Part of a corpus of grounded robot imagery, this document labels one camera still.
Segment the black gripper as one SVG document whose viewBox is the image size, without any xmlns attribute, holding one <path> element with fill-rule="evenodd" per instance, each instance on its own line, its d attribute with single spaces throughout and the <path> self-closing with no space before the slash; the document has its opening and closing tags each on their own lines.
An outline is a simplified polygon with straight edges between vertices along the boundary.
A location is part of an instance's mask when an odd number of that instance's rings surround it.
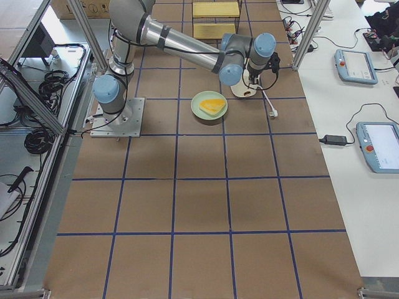
<svg viewBox="0 0 399 299">
<path fill-rule="evenodd" d="M 272 73 L 278 79 L 279 69 L 280 57 L 277 52 L 274 52 L 270 57 L 255 56 L 254 58 L 250 58 L 247 65 L 249 80 L 252 84 L 255 84 L 255 81 L 264 70 L 272 70 Z"/>
</svg>

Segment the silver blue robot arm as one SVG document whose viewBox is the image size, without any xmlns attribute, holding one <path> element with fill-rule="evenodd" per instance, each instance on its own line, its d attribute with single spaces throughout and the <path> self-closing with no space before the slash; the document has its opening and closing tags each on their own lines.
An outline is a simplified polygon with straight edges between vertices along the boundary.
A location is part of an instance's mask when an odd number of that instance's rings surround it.
<svg viewBox="0 0 399 299">
<path fill-rule="evenodd" d="M 223 85 L 265 91 L 257 83 L 265 70 L 279 73 L 276 40 L 270 33 L 257 37 L 225 33 L 219 49 L 172 29 L 151 16 L 154 1 L 111 1 L 110 21 L 117 43 L 108 62 L 114 76 L 130 76 L 137 47 L 155 47 L 217 74 Z"/>
</svg>

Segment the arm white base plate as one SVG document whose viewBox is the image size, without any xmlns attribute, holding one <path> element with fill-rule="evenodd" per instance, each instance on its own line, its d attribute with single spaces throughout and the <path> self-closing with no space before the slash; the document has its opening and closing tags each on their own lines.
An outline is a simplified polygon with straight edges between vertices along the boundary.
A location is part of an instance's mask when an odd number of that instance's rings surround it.
<svg viewBox="0 0 399 299">
<path fill-rule="evenodd" d="M 102 107 L 98 104 L 96 112 L 102 116 L 94 119 L 93 127 L 95 129 L 90 131 L 90 136 L 93 138 L 139 138 L 144 106 L 145 98 L 129 98 L 122 114 L 108 124 L 115 116 L 104 114 Z"/>
</svg>

